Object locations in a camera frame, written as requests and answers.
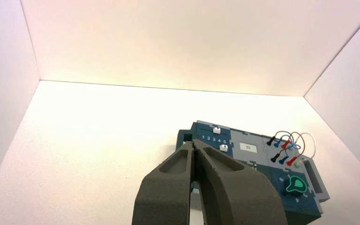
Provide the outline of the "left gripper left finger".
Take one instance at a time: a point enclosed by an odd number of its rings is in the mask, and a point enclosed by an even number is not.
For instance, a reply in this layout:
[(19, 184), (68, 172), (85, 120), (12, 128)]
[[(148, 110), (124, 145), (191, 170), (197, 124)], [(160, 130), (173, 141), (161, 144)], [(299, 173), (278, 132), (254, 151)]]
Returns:
[(135, 198), (132, 224), (189, 224), (194, 150), (192, 142), (185, 142), (143, 178)]

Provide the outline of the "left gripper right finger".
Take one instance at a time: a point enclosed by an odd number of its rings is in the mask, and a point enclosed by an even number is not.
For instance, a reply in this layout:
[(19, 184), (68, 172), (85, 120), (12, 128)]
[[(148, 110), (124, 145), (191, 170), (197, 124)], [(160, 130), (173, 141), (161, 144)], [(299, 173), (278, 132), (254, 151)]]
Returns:
[(268, 178), (194, 140), (195, 181), (205, 225), (286, 225), (282, 200)]

